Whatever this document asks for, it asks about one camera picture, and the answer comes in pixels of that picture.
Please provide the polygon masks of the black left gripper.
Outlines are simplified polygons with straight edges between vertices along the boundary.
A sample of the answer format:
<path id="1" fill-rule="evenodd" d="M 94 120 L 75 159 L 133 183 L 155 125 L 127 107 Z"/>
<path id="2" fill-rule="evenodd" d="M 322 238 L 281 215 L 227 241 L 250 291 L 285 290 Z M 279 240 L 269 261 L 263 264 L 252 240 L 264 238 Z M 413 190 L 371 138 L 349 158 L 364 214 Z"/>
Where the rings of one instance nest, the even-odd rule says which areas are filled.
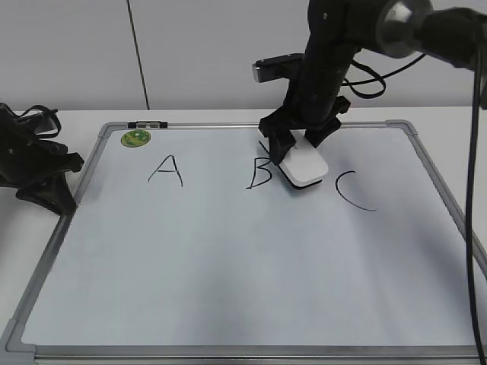
<path id="1" fill-rule="evenodd" d="M 57 112 L 34 105 L 17 114 L 1 104 L 1 186 L 17 188 L 18 199 L 62 216 L 73 214 L 77 204 L 65 175 L 56 174 L 77 173 L 84 160 L 53 140 L 62 130 Z"/>

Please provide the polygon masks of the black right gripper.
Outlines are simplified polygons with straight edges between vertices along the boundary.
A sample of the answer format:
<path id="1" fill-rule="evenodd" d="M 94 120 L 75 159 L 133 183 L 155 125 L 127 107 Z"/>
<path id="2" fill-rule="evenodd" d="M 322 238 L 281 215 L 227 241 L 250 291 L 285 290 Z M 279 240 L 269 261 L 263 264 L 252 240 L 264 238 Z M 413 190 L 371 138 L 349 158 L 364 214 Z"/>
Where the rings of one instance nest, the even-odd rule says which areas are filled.
<path id="1" fill-rule="evenodd" d="M 259 123 L 263 146 L 276 166 L 296 143 L 291 130 L 304 129 L 304 137 L 318 148 L 340 129 L 336 115 L 346 103 L 336 98 L 350 65 L 349 43 L 329 35 L 310 35 L 299 74 L 289 81 L 285 101 Z"/>

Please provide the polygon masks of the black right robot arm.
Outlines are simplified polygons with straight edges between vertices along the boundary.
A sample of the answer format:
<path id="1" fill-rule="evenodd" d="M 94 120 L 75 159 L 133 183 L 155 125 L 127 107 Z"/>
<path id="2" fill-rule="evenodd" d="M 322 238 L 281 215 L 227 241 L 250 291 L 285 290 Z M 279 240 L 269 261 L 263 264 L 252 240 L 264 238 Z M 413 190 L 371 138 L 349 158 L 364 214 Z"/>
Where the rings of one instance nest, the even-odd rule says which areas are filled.
<path id="1" fill-rule="evenodd" d="M 486 16 L 469 8 L 434 10 L 429 1 L 311 1 L 303 53 L 253 64 L 264 83 L 287 79 L 283 104 L 259 122 L 269 157 L 280 164 L 303 130 L 313 147 L 337 131 L 350 102 L 339 91 L 363 49 L 402 59 L 413 52 L 476 74 L 477 100 L 486 107 Z"/>

